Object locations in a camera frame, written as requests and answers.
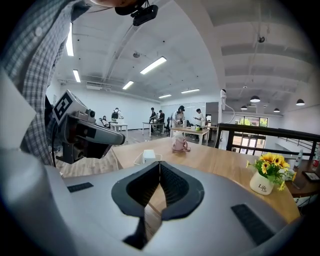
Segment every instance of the wall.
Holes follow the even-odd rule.
[[[320,135],[320,104],[284,113],[281,128]]]
[[[128,129],[141,129],[142,122],[148,122],[151,116],[151,108],[156,112],[160,110],[160,104],[106,92],[105,90],[90,90],[80,84],[68,84],[61,87],[64,93],[69,89],[76,95],[89,109],[95,111],[95,119],[106,116],[108,121],[115,108],[119,108],[124,117],[124,122],[128,124]]]
[[[51,84],[49,85],[49,87],[46,89],[46,96],[49,100],[49,102],[52,105],[55,105],[57,103],[57,101],[59,100],[59,98],[61,97],[61,85],[58,82],[58,80],[53,77],[51,80]]]

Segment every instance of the air conditioner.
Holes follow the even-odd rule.
[[[89,89],[89,90],[101,90],[103,87],[102,87],[102,84],[99,83],[99,82],[86,82],[86,88]]]

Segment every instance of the black rubber pad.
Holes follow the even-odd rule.
[[[274,235],[267,225],[247,205],[238,204],[232,206],[231,209],[257,246]]]
[[[73,192],[78,192],[81,190],[91,188],[93,186],[94,185],[92,185],[90,182],[86,182],[86,183],[82,183],[82,184],[78,184],[78,185],[68,186],[67,189],[70,191],[70,193],[73,193]]]

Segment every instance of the plaid shirt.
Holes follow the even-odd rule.
[[[83,0],[37,0],[17,23],[0,59],[4,70],[36,111],[24,140],[28,151],[52,165],[47,137],[56,123],[51,114],[45,127],[45,99],[73,22],[91,6]]]

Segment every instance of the flower pot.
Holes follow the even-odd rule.
[[[266,177],[261,176],[259,172],[256,171],[250,180],[250,188],[261,195],[269,195],[274,188],[274,183],[270,182]]]

